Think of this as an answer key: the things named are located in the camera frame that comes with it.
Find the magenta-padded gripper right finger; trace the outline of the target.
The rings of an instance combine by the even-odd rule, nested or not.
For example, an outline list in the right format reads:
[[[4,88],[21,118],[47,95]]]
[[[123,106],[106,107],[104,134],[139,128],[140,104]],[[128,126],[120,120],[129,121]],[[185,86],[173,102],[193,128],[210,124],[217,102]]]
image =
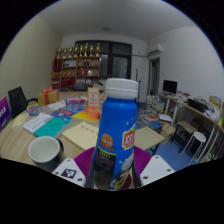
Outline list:
[[[134,147],[132,177],[135,187],[145,186],[174,172],[161,156],[151,156],[146,151]]]

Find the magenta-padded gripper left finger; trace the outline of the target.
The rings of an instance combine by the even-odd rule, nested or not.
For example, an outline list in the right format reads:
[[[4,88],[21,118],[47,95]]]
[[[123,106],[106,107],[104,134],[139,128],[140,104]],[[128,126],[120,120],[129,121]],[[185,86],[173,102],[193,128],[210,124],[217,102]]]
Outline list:
[[[94,148],[90,148],[76,158],[66,158],[53,174],[84,188],[94,185]]]

